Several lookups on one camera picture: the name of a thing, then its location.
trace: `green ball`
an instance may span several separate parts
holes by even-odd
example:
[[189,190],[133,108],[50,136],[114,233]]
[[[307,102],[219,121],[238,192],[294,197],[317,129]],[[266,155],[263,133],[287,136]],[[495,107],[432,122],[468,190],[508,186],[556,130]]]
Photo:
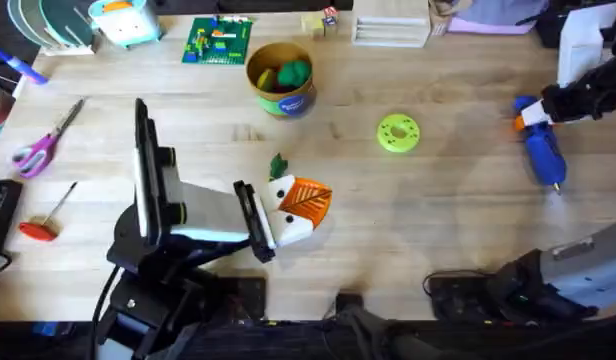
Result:
[[312,69],[310,65],[303,60],[295,60],[285,63],[277,74],[277,82],[282,86],[294,86],[296,88],[303,85]]

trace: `black remote control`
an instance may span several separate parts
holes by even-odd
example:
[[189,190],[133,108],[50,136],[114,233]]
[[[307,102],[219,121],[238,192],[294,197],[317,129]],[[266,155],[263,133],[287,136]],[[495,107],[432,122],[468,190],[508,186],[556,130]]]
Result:
[[13,180],[0,180],[0,255],[2,256],[6,235],[10,229],[22,187],[23,185]]

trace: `scissors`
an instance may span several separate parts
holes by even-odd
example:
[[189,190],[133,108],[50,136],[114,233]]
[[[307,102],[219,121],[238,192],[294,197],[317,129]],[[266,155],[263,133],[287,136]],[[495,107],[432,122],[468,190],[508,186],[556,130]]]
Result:
[[46,134],[36,143],[23,147],[15,152],[15,155],[12,157],[12,162],[19,169],[19,175],[21,177],[26,179],[35,177],[50,164],[50,161],[52,161],[55,155],[55,147],[57,146],[59,138],[68,125],[75,119],[83,107],[84,102],[85,99],[77,101],[70,109],[68,115],[61,120],[52,132]]

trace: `green lego baseplate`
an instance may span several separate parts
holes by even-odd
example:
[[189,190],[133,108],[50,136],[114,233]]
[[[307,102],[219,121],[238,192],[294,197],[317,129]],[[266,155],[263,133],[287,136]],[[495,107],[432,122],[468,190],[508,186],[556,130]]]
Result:
[[251,28],[252,21],[242,16],[196,18],[181,62],[243,65]]

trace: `white container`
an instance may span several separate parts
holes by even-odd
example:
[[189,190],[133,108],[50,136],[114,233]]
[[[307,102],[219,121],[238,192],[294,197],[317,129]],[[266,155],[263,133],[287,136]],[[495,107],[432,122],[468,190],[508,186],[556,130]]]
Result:
[[159,41],[161,28],[146,0],[127,0],[132,7],[104,11],[104,7],[113,2],[118,0],[97,0],[88,8],[88,15],[110,41],[124,48]]

